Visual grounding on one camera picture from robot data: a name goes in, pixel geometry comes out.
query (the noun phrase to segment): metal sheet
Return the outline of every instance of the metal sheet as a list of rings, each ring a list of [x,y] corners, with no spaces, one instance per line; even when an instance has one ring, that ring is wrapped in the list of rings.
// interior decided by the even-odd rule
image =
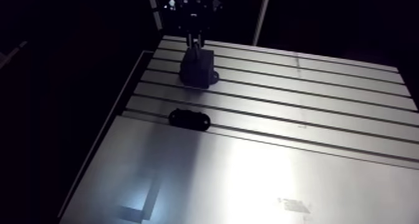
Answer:
[[[181,61],[183,53],[174,54],[174,51],[158,50],[155,57],[168,59],[173,57],[175,61]],[[152,66],[164,64],[165,61],[152,60]],[[372,90],[389,94],[410,96],[409,91],[404,85],[382,82],[378,80],[351,77],[347,75],[331,74],[327,72],[317,72],[307,69],[298,69],[295,67],[278,66],[260,62],[243,61],[226,57],[215,57],[216,66],[228,67],[238,71],[258,72],[263,74],[277,75],[280,77],[291,77],[295,79],[308,80],[313,82],[322,82],[325,84],[342,85],[356,89]]]
[[[382,69],[382,70],[391,71],[391,72],[398,72],[398,69],[396,67],[383,65],[383,64],[373,64],[370,62],[355,61],[351,59],[339,59],[335,57],[318,56],[315,54],[305,54],[305,53],[299,53],[299,52],[297,53],[297,56],[300,58],[306,58],[306,59],[316,59],[320,61],[336,62],[340,64],[349,64],[349,65],[360,66],[360,67],[369,67],[373,69]]]
[[[148,122],[154,122],[154,123],[165,124],[165,125],[169,124],[167,117],[162,116],[162,115],[150,115],[145,112],[144,113],[137,112],[137,111],[134,112],[132,110],[125,110],[123,111],[122,115],[124,117],[130,117],[132,119],[146,120]],[[216,135],[236,137],[239,139],[247,139],[247,140],[253,140],[257,142],[264,142],[267,144],[279,145],[282,147],[289,147],[292,149],[301,149],[301,150],[306,150],[310,152],[324,153],[327,155],[337,155],[337,156],[345,157],[345,158],[354,158],[356,160],[382,163],[385,165],[394,165],[398,167],[405,167],[405,168],[412,168],[412,169],[419,170],[419,163],[411,162],[408,160],[399,160],[396,158],[381,157],[381,156],[372,155],[368,153],[354,152],[354,151],[344,150],[344,149],[334,149],[332,147],[324,147],[321,145],[307,144],[304,142],[286,140],[279,137],[269,137],[266,135],[251,134],[248,132],[241,132],[237,130],[218,127],[216,125],[213,125],[212,127],[210,127],[206,132],[211,133],[211,134],[216,134]]]
[[[154,83],[168,84],[183,87],[177,74],[145,71],[142,80]],[[276,89],[268,89],[252,85],[219,81],[211,85],[208,90],[220,94],[229,94],[257,100],[271,101],[280,104],[315,108],[318,110],[333,111],[340,114],[358,115],[373,119],[383,119],[403,124],[419,125],[419,114],[398,109],[389,109],[375,105],[362,104],[339,99],[330,99],[308,94],[300,94]]]
[[[222,110],[177,104],[147,97],[131,97],[128,109],[140,110],[153,114],[169,116],[170,112],[179,109],[190,109],[209,115],[211,122],[239,130],[246,130],[256,134],[276,135],[287,139],[304,140],[315,144],[326,144],[334,147],[363,152],[379,153],[382,155],[410,158],[419,160],[419,146],[408,142],[382,139],[367,135],[341,132],[338,130],[306,126],[304,124],[283,122],[252,115],[237,114]]]
[[[164,65],[155,65],[152,63],[153,69],[179,72],[180,63],[165,62]],[[340,99],[368,102],[371,104],[387,105],[398,107],[401,109],[416,110],[414,101],[411,98],[400,97],[395,95],[381,94],[369,92],[365,90],[351,89],[340,86],[318,84],[313,82],[304,82],[300,80],[287,79],[282,77],[273,77],[263,74],[255,74],[250,72],[240,72],[231,69],[216,68],[221,80],[230,80],[235,82],[243,82],[253,85],[263,85],[265,87],[273,87],[282,90],[293,90],[306,94],[323,95]]]
[[[162,40],[158,46],[160,49],[172,49],[176,51],[185,51],[187,45],[184,42]],[[347,64],[338,64],[332,62],[316,61],[311,59],[298,59],[291,56],[281,56],[262,52],[245,51],[220,46],[205,46],[205,49],[214,51],[216,56],[232,57],[236,59],[246,59],[250,61],[267,62],[271,64],[287,65],[312,69],[315,71],[326,71],[338,74],[354,75],[358,77],[368,77],[377,80],[403,83],[403,79],[396,72],[381,71],[378,69],[369,69]]]
[[[272,104],[240,97],[212,94],[200,90],[193,91],[143,82],[137,85],[135,93],[150,97],[199,104],[205,107],[208,106],[248,114],[257,114],[279,120],[290,120],[301,124],[351,130],[361,134],[375,134],[383,137],[394,137],[419,142],[419,128],[380,122],[377,120],[349,117],[346,115]]]
[[[161,180],[149,223],[418,221],[417,170],[117,117],[61,223],[123,223],[144,169]]]
[[[400,74],[397,74],[395,72],[366,69],[363,67],[357,67],[349,64],[315,61],[312,59],[298,59],[298,61],[301,68],[327,72],[338,72],[341,74],[356,75],[359,77],[368,77],[377,80],[386,80],[389,82],[396,82],[401,84],[404,83]]]
[[[162,40],[158,45],[159,48],[173,49],[177,51],[185,51],[188,46],[184,42]],[[288,66],[297,66],[297,59],[291,56],[272,55],[254,51],[238,50],[227,47],[206,45],[205,49],[214,51],[216,56],[234,57],[237,59],[247,59],[252,61],[270,62],[273,64],[282,64]]]
[[[186,42],[186,39],[184,37],[164,36],[163,39]],[[283,50],[276,50],[276,49],[270,49],[270,48],[258,47],[258,46],[247,46],[247,45],[227,43],[227,42],[218,42],[218,41],[205,41],[205,44],[237,48],[237,49],[248,50],[248,51],[258,51],[258,52],[266,52],[266,53],[272,53],[272,54],[280,54],[280,55],[286,55],[286,56],[297,56],[297,53],[294,51],[283,51]]]
[[[186,39],[184,37],[164,36],[163,39],[186,42]],[[355,61],[355,60],[350,60],[350,59],[340,59],[340,58],[335,58],[335,57],[318,56],[314,54],[305,54],[305,53],[299,53],[299,52],[283,51],[283,50],[270,49],[270,48],[258,47],[258,46],[246,46],[246,45],[241,45],[241,44],[218,42],[218,41],[205,41],[205,43],[208,45],[214,45],[214,46],[231,47],[231,48],[237,48],[237,49],[244,49],[248,51],[265,52],[265,53],[280,54],[280,55],[286,55],[286,56],[297,56],[297,57],[306,58],[306,59],[315,59],[315,60],[320,60],[320,61],[335,62],[335,63],[340,63],[340,64],[350,64],[353,66],[369,67],[373,69],[381,69],[385,71],[398,72],[398,69],[396,67],[382,65],[382,64],[373,64],[369,62]]]

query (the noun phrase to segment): vertical rod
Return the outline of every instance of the vertical rod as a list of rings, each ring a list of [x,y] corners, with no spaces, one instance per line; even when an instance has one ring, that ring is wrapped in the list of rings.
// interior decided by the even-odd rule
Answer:
[[[149,0],[150,1],[150,5],[153,9],[153,16],[154,16],[154,21],[156,22],[156,27],[157,30],[161,30],[163,29],[163,26],[161,24],[161,19],[160,19],[160,13],[158,12],[158,8],[157,8],[157,2],[156,0]]]
[[[263,2],[262,2],[261,11],[259,13],[258,24],[256,26],[256,30],[254,32],[254,37],[253,37],[253,45],[254,46],[258,45],[259,35],[261,33],[263,20],[265,19],[265,13],[266,13],[266,8],[267,8],[268,3],[269,3],[269,0],[263,0]]]

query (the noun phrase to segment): dark background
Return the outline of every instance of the dark background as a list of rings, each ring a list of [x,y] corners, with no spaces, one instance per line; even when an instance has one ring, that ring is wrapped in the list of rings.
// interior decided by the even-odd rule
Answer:
[[[220,1],[209,39],[251,44],[262,0]],[[258,45],[395,65],[416,100],[417,5],[270,0]],[[54,223],[140,52],[177,31],[157,31],[148,0],[0,0],[0,11],[0,52],[29,41],[0,70],[5,219]]]

